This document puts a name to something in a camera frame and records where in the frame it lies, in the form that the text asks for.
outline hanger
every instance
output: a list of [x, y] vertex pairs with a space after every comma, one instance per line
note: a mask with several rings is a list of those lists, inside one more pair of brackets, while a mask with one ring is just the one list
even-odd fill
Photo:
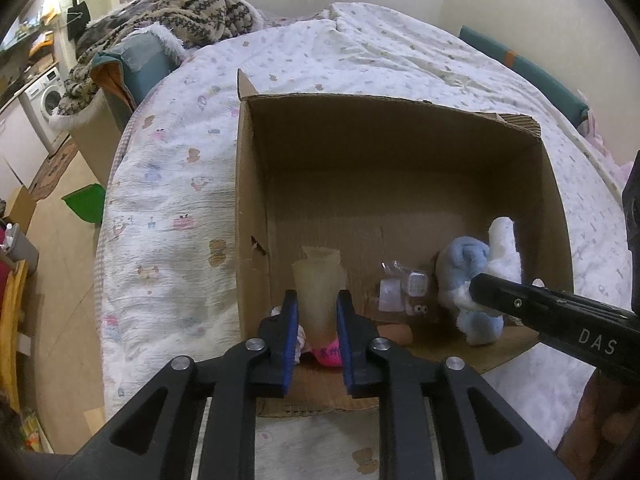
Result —
[[84, 16], [84, 14], [82, 12], [68, 12], [66, 14], [66, 18], [69, 19], [70, 16], [73, 16], [73, 18], [66, 22], [65, 25], [62, 25], [62, 27], [60, 28], [67, 28], [69, 26], [69, 23], [73, 23], [75, 20], [79, 20], [80, 18], [82, 18], [82, 16]]

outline metal screw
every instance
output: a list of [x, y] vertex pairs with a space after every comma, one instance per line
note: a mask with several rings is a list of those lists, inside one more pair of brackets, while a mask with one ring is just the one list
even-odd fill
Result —
[[389, 339], [377, 337], [371, 341], [371, 348], [374, 350], [389, 350], [391, 348], [391, 343], [389, 342]]
[[171, 368], [174, 370], [186, 370], [189, 368], [191, 364], [191, 359], [189, 359], [186, 355], [178, 355], [178, 357], [174, 357], [171, 359]]
[[460, 357], [449, 357], [445, 361], [449, 370], [462, 370], [465, 367], [465, 362]]
[[244, 347], [247, 350], [252, 350], [254, 352], [257, 352], [258, 350], [262, 350], [265, 346], [266, 344], [264, 340], [260, 339], [259, 337], [252, 337], [251, 339], [248, 339], [246, 343], [244, 343]]

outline white bedsheet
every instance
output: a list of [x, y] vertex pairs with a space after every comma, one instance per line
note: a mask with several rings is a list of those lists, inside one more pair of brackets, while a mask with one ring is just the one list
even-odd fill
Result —
[[[114, 162], [97, 258], [107, 416], [171, 357], [202, 360], [239, 340], [238, 68], [260, 92], [357, 92], [533, 116], [564, 203], [576, 293], [629, 308], [620, 190], [566, 118], [523, 78], [442, 30], [383, 7], [335, 4], [316, 20], [197, 51], [134, 113]], [[537, 345], [485, 378], [555, 447], [591, 370]], [[257, 477], [359, 478], [377, 459], [375, 417], [259, 419]]]

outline washing machine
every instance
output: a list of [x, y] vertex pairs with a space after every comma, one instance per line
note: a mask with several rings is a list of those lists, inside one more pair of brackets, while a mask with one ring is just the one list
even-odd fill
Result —
[[56, 153], [68, 137], [68, 132], [55, 133], [49, 118], [58, 106], [65, 87], [57, 67], [50, 68], [20, 95], [20, 101], [40, 140], [50, 155]]

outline knitted blanket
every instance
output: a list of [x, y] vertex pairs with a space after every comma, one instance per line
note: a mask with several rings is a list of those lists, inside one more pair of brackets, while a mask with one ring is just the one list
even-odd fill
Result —
[[[244, 0], [145, 1], [148, 5], [142, 7], [144, 10], [131, 16], [126, 22], [110, 30], [103, 27], [103, 37], [95, 41], [78, 59], [78, 64], [70, 70], [69, 77], [65, 80], [65, 94], [60, 99], [55, 113], [61, 120], [52, 121], [55, 125], [71, 126], [90, 119], [92, 113], [84, 113], [82, 118], [78, 115], [89, 107], [98, 92], [98, 86], [90, 77], [92, 59], [97, 52], [115, 46], [134, 30], [159, 23], [172, 31], [174, 36], [183, 42], [185, 48], [193, 48], [261, 28], [261, 18], [257, 11]], [[139, 2], [140, 0], [135, 0], [125, 9], [119, 9], [118, 14], [126, 14], [129, 7], [140, 9], [137, 5]], [[104, 20], [113, 23], [110, 16]]]

